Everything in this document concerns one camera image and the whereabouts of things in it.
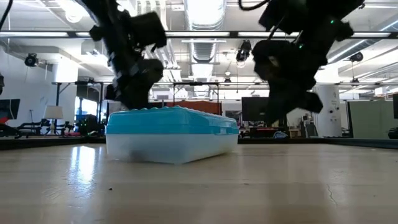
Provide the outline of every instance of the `ceiling duct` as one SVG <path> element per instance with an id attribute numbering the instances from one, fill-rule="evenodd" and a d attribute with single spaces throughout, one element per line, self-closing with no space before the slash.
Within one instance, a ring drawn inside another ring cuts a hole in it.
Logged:
<path id="1" fill-rule="evenodd" d="M 378 31 L 381 32 L 397 32 L 398 31 L 398 14 L 395 15 L 392 19 L 389 19 L 388 25 L 384 26 L 384 28 L 379 29 Z M 339 62 L 341 60 L 344 60 L 350 56 L 352 56 L 355 53 L 360 52 L 361 50 L 364 50 L 378 42 L 380 42 L 381 39 L 368 39 L 368 40 L 355 40 L 352 41 L 350 44 L 347 44 L 338 50 L 332 52 L 329 54 L 329 63 L 335 63 Z"/>
<path id="2" fill-rule="evenodd" d="M 188 30 L 220 30 L 224 23 L 226 0 L 184 0 L 185 18 Z M 191 43 L 191 62 L 200 63 L 191 65 L 192 76 L 209 80 L 213 73 L 212 64 L 215 61 L 217 45 L 215 43 Z M 203 97 L 207 93 L 204 86 L 196 86 L 194 90 L 200 91 L 197 96 Z"/>

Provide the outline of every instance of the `plastic container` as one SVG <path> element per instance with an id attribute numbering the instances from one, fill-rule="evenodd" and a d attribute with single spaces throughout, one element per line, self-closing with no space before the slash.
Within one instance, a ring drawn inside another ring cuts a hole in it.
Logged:
<path id="1" fill-rule="evenodd" d="M 235 119 L 179 106 L 111 114 L 108 155 L 115 159 L 183 164 L 232 151 Z"/>

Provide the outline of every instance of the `floor lamp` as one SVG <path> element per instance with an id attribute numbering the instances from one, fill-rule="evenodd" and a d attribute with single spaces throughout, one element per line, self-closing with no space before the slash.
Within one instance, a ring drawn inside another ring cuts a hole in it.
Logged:
<path id="1" fill-rule="evenodd" d="M 63 119 L 63 112 L 61 106 L 46 106 L 44 112 L 44 119 L 52 119 L 50 126 L 50 133 L 57 134 L 57 127 L 55 126 L 55 120 Z"/>

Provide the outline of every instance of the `lamp shade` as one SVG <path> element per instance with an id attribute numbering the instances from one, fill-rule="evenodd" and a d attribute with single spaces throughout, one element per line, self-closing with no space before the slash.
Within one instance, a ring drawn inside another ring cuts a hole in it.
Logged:
<path id="1" fill-rule="evenodd" d="M 44 119 L 63 119 L 61 106 L 46 106 L 44 112 Z"/>

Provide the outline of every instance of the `blue plastic lid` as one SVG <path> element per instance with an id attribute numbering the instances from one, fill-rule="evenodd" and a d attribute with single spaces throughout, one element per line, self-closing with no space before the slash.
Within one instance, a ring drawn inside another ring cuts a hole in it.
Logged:
<path id="1" fill-rule="evenodd" d="M 238 134 L 236 120 L 179 106 L 120 111 L 110 115 L 106 134 Z"/>

